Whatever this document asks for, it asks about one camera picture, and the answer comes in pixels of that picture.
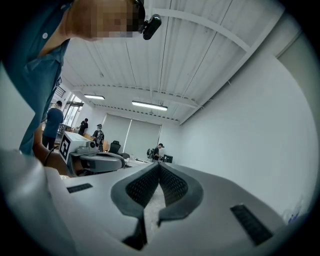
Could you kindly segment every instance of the teal shirt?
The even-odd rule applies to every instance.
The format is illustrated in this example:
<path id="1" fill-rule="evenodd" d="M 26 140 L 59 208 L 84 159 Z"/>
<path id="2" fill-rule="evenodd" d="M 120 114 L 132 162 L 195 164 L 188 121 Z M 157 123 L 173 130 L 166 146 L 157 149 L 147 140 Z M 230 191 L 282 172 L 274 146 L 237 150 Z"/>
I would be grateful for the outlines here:
<path id="1" fill-rule="evenodd" d="M 35 112 L 20 145 L 21 152 L 26 155 L 33 154 L 34 132 L 46 119 L 51 100 L 60 84 L 69 40 L 47 55 L 38 55 L 71 3 L 71 0 L 45 1 L 39 11 L 25 22 L 3 58 L 11 81 Z"/>

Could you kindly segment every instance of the qr code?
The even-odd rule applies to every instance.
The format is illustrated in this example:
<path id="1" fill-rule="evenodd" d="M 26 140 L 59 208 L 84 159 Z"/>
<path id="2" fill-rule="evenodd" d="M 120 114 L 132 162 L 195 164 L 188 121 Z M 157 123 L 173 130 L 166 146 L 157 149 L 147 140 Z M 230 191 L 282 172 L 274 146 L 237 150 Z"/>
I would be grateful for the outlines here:
<path id="1" fill-rule="evenodd" d="M 70 147 L 70 140 L 67 138 L 66 135 L 63 135 L 62 141 L 61 141 L 61 146 L 60 146 L 60 153 L 64 160 L 67 161 L 67 155 L 69 152 L 69 147 Z"/>

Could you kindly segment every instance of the head-mounted camera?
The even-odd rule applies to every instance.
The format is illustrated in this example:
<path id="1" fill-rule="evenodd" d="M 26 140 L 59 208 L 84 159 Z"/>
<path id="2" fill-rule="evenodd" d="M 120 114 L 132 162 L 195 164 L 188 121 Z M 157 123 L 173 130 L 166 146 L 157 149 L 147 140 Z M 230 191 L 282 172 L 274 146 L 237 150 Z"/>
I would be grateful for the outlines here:
<path id="1" fill-rule="evenodd" d="M 139 17 L 146 17 L 146 10 L 144 7 L 144 0 L 135 0 L 138 5 Z M 160 15 L 154 14 L 149 20 L 145 20 L 142 25 L 139 26 L 138 32 L 143 34 L 144 40 L 150 40 L 158 28 L 161 26 L 162 20 Z"/>

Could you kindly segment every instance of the gray cover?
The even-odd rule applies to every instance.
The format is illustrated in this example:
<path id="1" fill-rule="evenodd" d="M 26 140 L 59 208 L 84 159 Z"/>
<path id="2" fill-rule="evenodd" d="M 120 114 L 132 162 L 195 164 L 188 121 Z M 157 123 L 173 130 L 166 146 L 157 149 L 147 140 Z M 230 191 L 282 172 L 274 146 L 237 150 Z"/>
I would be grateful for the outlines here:
<path id="1" fill-rule="evenodd" d="M 255 246 L 230 207 L 246 207 L 273 234 L 282 219 L 237 184 L 208 173 L 162 163 L 197 180 L 203 189 L 200 204 L 187 217 L 163 221 L 154 239 L 140 251 L 122 243 L 135 233 L 138 219 L 123 215 L 111 199 L 112 187 L 151 164 L 99 175 L 61 180 L 35 158 L 18 151 L 0 151 L 0 185 L 9 209 L 23 228 L 54 255 L 247 255 Z M 90 184 L 74 193 L 67 188 Z"/>

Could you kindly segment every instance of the window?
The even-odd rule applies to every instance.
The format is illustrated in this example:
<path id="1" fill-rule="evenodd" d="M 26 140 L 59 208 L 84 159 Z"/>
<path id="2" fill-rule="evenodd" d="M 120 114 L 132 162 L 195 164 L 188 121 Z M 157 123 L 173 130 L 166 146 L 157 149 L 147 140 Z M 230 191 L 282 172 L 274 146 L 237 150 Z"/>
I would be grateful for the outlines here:
<path id="1" fill-rule="evenodd" d="M 84 102 L 72 94 L 70 100 L 66 103 L 63 110 L 63 123 L 67 126 L 72 126 L 77 113 L 82 109 L 83 105 Z"/>

